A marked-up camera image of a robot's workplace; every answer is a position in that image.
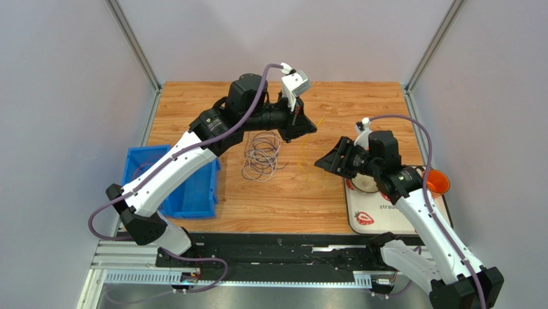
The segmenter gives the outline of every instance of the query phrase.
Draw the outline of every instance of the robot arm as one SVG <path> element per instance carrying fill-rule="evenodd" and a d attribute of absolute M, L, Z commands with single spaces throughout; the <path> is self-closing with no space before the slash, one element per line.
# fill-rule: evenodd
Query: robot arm
<path fill-rule="evenodd" d="M 358 173 L 373 177 L 379 190 L 416 229 L 436 264 L 409 250 L 391 233 L 372 242 L 379 263 L 406 274 L 429 294 L 434 308 L 475 308 L 480 296 L 472 280 L 473 274 L 465 265 L 466 259 L 479 278 L 488 306 L 493 306 L 504 282 L 502 274 L 496 267 L 484 267 L 466 248 L 445 219 L 437 215 L 429 191 L 427 196 L 432 211 L 428 210 L 423 179 L 413 167 L 401 165 L 397 140 L 392 132 L 371 132 L 367 118 L 356 124 L 356 130 L 359 136 L 355 142 L 341 137 L 338 145 L 315 165 L 344 178 L 354 178 Z M 465 259 L 460 258 L 443 230 L 462 250 Z"/>
<path fill-rule="evenodd" d="M 146 173 L 123 187 L 111 185 L 107 189 L 111 201 L 125 192 L 135 192 L 113 206 L 138 245 L 153 243 L 177 255 L 191 247 L 186 231 L 166 220 L 158 212 L 158 207 L 199 168 L 221 156 L 231 146 L 241 143 L 245 131 L 277 129 L 288 143 L 294 138 L 316 132 L 315 125 L 304 115 L 304 103 L 299 97 L 311 87 L 309 79 L 302 71 L 295 71 L 287 64 L 282 66 L 281 70 L 287 75 L 282 78 L 282 91 L 277 102 L 269 102 L 268 83 L 265 82 L 253 113 L 232 134 L 177 156 L 182 149 L 221 136 L 242 120 L 260 91 L 260 75 L 241 75 L 230 85 L 228 96 L 203 111 L 175 146 Z"/>

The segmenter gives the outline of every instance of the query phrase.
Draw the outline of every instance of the white cable bundle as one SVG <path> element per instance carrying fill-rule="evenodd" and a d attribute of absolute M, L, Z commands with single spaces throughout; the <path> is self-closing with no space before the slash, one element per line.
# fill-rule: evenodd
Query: white cable bundle
<path fill-rule="evenodd" d="M 278 169 L 278 154 L 281 147 L 282 139 L 273 131 L 261 132 L 253 137 L 249 132 L 244 150 L 242 176 L 256 182 L 270 180 Z"/>

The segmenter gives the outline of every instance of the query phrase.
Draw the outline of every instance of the strawberry logo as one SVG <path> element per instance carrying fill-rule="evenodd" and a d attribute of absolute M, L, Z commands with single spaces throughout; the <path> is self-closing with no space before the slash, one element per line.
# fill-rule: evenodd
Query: strawberry logo
<path fill-rule="evenodd" d="M 350 179 L 346 179 L 346 186 L 348 187 L 348 189 L 350 190 L 354 190 L 354 187 L 352 186 L 352 183 L 350 182 Z"/>
<path fill-rule="evenodd" d="M 367 213 L 360 211 L 354 214 L 354 217 L 356 218 L 356 221 L 361 225 L 371 225 L 375 223 L 375 220 L 371 218 Z"/>

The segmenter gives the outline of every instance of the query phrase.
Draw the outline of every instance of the gray floor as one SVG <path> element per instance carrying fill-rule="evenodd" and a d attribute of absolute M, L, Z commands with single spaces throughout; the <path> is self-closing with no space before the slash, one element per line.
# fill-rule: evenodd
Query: gray floor
<path fill-rule="evenodd" d="M 407 278 L 398 277 L 397 292 L 407 284 Z M 116 301 L 134 301 L 169 290 L 161 285 L 107 285 L 109 297 Z M 198 294 L 170 294 L 155 300 L 122 306 L 102 298 L 98 308 L 191 308 L 191 309 L 359 309 L 359 308 L 413 308 L 432 309 L 428 296 L 416 285 L 396 299 L 381 300 L 363 290 L 344 288 L 245 288 L 217 287 Z"/>

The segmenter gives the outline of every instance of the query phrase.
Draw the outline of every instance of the wooden tabletop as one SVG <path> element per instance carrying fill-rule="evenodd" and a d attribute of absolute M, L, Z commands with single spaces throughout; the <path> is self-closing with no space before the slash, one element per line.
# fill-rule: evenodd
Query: wooden tabletop
<path fill-rule="evenodd" d="M 228 94 L 229 82 L 167 82 L 154 118 L 149 145 L 173 146 L 200 112 Z M 279 82 L 269 83 L 271 98 L 277 98 Z M 394 82 L 314 82 L 301 96 L 305 114 L 318 123 L 317 133 L 282 144 L 280 165 L 267 182 L 242 177 L 244 142 L 220 157 L 217 217 L 203 220 L 171 219 L 192 232 L 268 232 L 353 234 L 348 226 L 342 179 L 311 165 L 330 151 L 341 136 L 355 139 L 356 121 L 384 114 L 408 115 L 403 94 Z M 420 165 L 422 159 L 410 123 L 380 119 L 373 131 L 388 129 L 399 142 L 403 163 Z"/>

